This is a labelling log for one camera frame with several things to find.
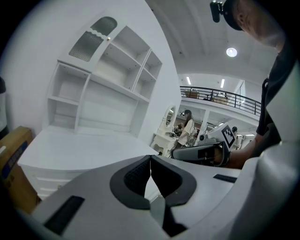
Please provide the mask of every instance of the white countertop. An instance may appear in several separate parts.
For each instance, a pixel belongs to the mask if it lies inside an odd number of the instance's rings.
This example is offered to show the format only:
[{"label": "white countertop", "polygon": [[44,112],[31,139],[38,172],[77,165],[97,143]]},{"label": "white countertop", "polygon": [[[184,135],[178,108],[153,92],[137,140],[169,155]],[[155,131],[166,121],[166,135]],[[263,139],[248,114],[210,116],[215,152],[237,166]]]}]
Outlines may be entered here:
[{"label": "white countertop", "polygon": [[41,169],[88,170],[155,150],[130,135],[79,135],[43,130],[22,154],[18,164]]}]

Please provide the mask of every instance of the frosted glass panel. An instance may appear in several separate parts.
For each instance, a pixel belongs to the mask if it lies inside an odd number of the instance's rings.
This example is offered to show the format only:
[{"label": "frosted glass panel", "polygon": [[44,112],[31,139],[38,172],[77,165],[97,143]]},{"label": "frosted glass panel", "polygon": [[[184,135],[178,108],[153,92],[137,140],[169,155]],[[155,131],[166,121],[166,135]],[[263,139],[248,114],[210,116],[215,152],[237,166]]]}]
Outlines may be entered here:
[{"label": "frosted glass panel", "polygon": [[86,31],[72,47],[69,55],[88,62],[102,42],[101,37]]},{"label": "frosted glass panel", "polygon": [[108,36],[117,27],[117,21],[112,17],[102,17],[95,22],[91,28],[100,32],[102,35]]}]

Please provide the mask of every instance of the white column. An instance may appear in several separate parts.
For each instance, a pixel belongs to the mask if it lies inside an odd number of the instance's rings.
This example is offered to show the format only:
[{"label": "white column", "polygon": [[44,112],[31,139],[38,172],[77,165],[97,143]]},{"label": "white column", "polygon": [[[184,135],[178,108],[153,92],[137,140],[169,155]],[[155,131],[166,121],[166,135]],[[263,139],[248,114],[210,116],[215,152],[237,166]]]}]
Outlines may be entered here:
[{"label": "white column", "polygon": [[196,139],[196,142],[194,144],[194,146],[197,145],[198,141],[199,141],[199,138],[200,138],[200,135],[202,135],[204,133],[204,131],[206,130],[206,127],[207,127],[207,121],[208,121],[208,116],[210,115],[210,110],[205,110],[205,114],[204,114],[204,117],[203,117],[203,121],[202,121],[202,124],[201,124],[201,128],[200,128],[200,131],[199,131],[199,134],[197,136],[197,139]]}]

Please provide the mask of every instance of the cabinet door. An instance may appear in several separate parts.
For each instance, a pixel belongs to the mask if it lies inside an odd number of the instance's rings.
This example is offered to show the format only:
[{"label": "cabinet door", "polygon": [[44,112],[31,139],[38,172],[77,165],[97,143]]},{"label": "cabinet door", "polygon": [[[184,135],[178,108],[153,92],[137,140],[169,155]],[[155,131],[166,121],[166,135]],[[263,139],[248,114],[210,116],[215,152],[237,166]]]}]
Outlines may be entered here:
[{"label": "cabinet door", "polygon": [[118,16],[102,12],[72,37],[58,60],[92,72],[109,43],[124,27]]}]

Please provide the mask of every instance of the railing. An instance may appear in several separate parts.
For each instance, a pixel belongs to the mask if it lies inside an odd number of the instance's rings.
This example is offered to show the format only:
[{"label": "railing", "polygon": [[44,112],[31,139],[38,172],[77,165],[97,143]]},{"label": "railing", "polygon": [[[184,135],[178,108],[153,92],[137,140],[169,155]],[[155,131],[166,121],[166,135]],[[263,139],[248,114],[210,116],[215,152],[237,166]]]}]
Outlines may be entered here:
[{"label": "railing", "polygon": [[220,91],[211,88],[180,87],[183,98],[200,99],[235,107],[252,113],[256,116],[261,115],[261,103],[248,97],[244,97],[232,92]]}]

